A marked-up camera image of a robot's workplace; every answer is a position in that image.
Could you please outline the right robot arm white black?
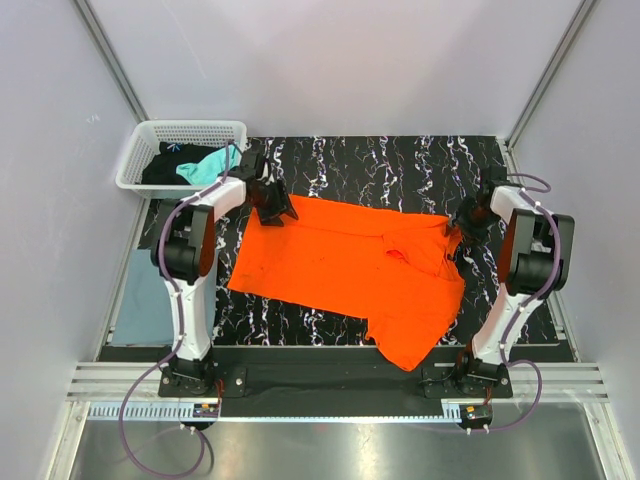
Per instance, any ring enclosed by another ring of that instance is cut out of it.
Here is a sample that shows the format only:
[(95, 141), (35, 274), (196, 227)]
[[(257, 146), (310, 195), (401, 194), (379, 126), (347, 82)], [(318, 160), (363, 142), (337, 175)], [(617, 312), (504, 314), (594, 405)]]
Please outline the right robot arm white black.
[(477, 193), (465, 197), (450, 220), (450, 230), (467, 244), (484, 241), (498, 221), (506, 223), (496, 301), (452, 371), (455, 388), (470, 397), (509, 384), (510, 353), (524, 325), (568, 279), (574, 218), (550, 212), (531, 197), (535, 189), (515, 177), (505, 167), (483, 169)]

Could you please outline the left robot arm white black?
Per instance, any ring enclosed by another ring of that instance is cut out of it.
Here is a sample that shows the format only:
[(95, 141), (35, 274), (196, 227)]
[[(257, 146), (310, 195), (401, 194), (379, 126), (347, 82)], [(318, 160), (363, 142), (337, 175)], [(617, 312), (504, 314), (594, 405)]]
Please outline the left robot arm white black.
[(216, 378), (207, 321), (207, 280), (215, 266), (216, 222), (249, 204), (263, 227), (282, 227), (298, 214), (283, 180), (258, 150), (237, 166), (226, 165), (212, 185), (180, 200), (164, 200), (150, 259), (169, 294), (171, 352), (159, 362), (162, 396), (204, 396), (221, 386)]

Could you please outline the orange t shirt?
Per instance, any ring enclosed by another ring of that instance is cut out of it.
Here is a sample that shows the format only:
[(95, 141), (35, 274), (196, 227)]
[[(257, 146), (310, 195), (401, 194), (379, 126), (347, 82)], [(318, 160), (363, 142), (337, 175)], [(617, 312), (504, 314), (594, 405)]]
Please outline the orange t shirt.
[(366, 338), (414, 370), (459, 312), (462, 241), (447, 217), (294, 195), (283, 226), (249, 218), (233, 291), (366, 320)]

